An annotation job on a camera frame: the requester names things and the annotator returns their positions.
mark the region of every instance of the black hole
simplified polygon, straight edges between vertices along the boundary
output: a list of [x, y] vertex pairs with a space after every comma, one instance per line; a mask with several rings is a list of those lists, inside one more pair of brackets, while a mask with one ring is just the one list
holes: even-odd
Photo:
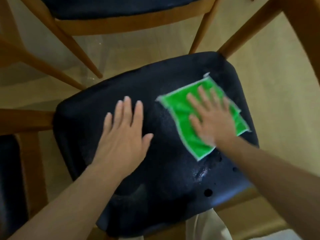
[[212, 190], [211, 189], [209, 189], [209, 188], [207, 188], [205, 191], [204, 191], [204, 195], [205, 195], [205, 197], [210, 197], [211, 195], [212, 195]]

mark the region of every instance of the chair seat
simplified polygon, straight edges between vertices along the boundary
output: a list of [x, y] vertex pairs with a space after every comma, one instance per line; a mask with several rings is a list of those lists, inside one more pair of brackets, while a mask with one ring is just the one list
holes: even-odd
[[131, 16], [184, 6], [197, 0], [42, 0], [60, 20]]
[[19, 145], [13, 135], [0, 136], [0, 239], [28, 221]]
[[145, 160], [115, 191], [97, 225], [112, 237], [136, 237], [187, 220], [227, 201], [250, 182], [215, 149], [201, 161], [188, 152], [170, 113], [156, 100], [210, 76], [242, 110], [252, 132], [242, 137], [258, 145], [245, 96], [233, 66], [216, 52], [181, 56], [146, 65], [102, 81], [61, 102], [53, 130], [75, 180], [94, 157], [107, 112], [131, 97], [144, 104], [143, 134], [154, 133]]

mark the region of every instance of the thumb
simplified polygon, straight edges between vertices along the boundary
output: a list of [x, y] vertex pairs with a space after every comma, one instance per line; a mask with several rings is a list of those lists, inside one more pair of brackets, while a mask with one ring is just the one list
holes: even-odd
[[143, 155], [143, 159], [146, 157], [147, 151], [150, 147], [150, 142], [153, 138], [153, 134], [146, 134], [143, 138], [142, 138], [142, 155]]

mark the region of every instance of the seat cushion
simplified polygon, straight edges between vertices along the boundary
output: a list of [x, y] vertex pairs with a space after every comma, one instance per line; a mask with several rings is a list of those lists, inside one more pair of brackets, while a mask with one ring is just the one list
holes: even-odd
[[27, 221], [19, 145], [13, 135], [0, 136], [0, 239]]
[[197, 0], [42, 0], [60, 20], [131, 16], [171, 9]]
[[154, 133], [145, 160], [115, 191], [97, 225], [112, 237], [135, 237], [184, 221], [250, 186], [218, 149], [201, 161], [183, 145], [159, 95], [210, 76], [242, 110], [252, 132], [242, 137], [258, 145], [242, 87], [233, 66], [216, 52], [181, 56], [146, 65], [102, 81], [61, 102], [53, 130], [72, 178], [93, 158], [107, 112], [131, 97], [144, 104], [143, 134]]

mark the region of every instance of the cleaning cloth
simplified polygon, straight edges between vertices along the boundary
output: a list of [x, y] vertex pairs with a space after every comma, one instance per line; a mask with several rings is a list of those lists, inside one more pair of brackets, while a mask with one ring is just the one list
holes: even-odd
[[[192, 93], [193, 96], [200, 101], [201, 99], [197, 92], [200, 85], [202, 85], [208, 96], [210, 96], [209, 91], [211, 88], [214, 89], [219, 99], [222, 99], [224, 96], [226, 96], [222, 88], [220, 88], [207, 73], [203, 76], [203, 79], [186, 85], [168, 94], [161, 95], [157, 98], [157, 101], [159, 101], [166, 109], [169, 110], [183, 144], [197, 161], [200, 161], [215, 149], [215, 146], [212, 147], [206, 145], [196, 135], [189, 121], [190, 114], [195, 114], [197, 116], [199, 115], [188, 102], [187, 94]], [[229, 101], [229, 110], [234, 120], [237, 136], [246, 131], [250, 131], [248, 124], [240, 115], [241, 110], [232, 100], [229, 99]]]

